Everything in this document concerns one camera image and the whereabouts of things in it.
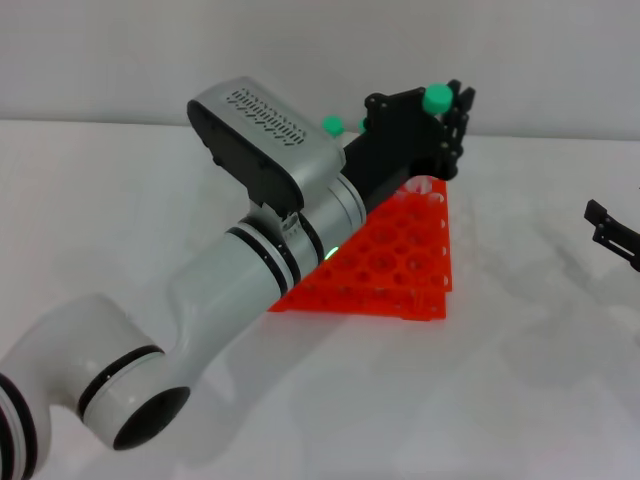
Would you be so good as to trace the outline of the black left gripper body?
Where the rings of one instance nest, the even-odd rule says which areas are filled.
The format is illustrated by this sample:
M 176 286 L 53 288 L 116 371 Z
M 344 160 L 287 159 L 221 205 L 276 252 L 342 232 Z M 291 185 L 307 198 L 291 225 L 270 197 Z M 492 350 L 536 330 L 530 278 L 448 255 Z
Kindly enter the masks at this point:
M 445 127 L 423 106 L 426 89 L 365 100 L 365 131 L 345 148 L 343 176 L 367 210 L 374 210 L 408 180 L 431 176 L 449 181 L 453 161 L 444 147 Z

